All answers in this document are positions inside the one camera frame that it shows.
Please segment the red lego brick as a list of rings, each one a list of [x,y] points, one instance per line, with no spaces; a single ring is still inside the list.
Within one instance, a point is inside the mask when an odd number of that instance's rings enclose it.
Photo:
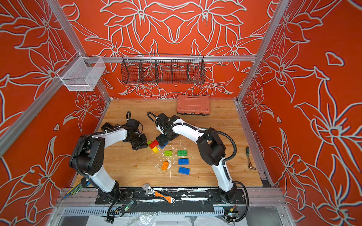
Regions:
[[[156,146],[158,146],[159,145],[159,142],[157,141],[157,140],[154,140],[154,141],[152,141],[150,144],[149,144],[149,147],[151,148],[151,149],[153,149],[153,148],[155,148]]]

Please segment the yellow lego brick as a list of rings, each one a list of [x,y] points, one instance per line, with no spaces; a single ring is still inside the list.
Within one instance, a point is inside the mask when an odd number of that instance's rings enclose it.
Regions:
[[[159,152],[159,149],[158,149],[158,147],[154,147],[154,148],[152,148],[152,151],[153,151],[154,153],[158,153],[158,152]]]

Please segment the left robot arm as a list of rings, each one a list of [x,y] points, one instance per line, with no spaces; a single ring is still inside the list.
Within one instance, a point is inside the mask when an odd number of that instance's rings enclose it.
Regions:
[[[118,202],[123,194],[119,183],[104,168],[105,149],[118,142],[130,143],[132,150],[147,148],[147,137],[139,127],[143,125],[126,113],[126,124],[105,123],[100,132],[82,135],[71,155],[69,166],[84,177],[86,182],[98,188],[98,192],[110,202]]]

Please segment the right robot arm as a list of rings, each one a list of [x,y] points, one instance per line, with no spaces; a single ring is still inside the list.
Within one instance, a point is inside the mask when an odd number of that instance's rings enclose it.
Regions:
[[[163,113],[155,115],[148,112],[147,116],[155,123],[156,129],[160,132],[156,140],[161,147],[164,147],[167,142],[173,141],[179,135],[188,138],[198,146],[202,160],[212,167],[217,179],[217,189],[205,191],[210,202],[235,204],[234,207],[237,208],[237,194],[244,195],[246,205],[244,212],[236,214],[235,209],[231,208],[222,217],[223,220],[235,224],[245,219],[249,209],[247,189],[244,184],[232,179],[226,164],[227,161],[236,156],[237,145],[235,141],[224,132],[213,128],[196,127],[176,115],[167,117]]]

